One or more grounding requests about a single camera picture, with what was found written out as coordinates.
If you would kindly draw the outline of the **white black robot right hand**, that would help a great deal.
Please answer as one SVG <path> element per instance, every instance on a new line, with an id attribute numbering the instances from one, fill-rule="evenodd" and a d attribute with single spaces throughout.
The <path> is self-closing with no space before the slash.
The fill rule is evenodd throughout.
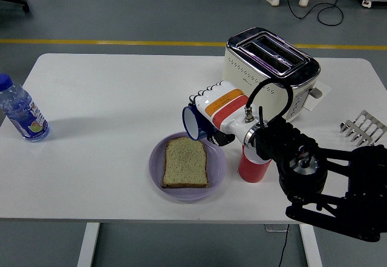
<path id="1" fill-rule="evenodd" d="M 246 119 L 248 99 L 242 90 L 227 81 L 191 95 L 182 111 L 186 133 L 192 140 L 207 139 L 219 147 L 236 139 L 249 147 L 258 119 L 254 116 Z"/>

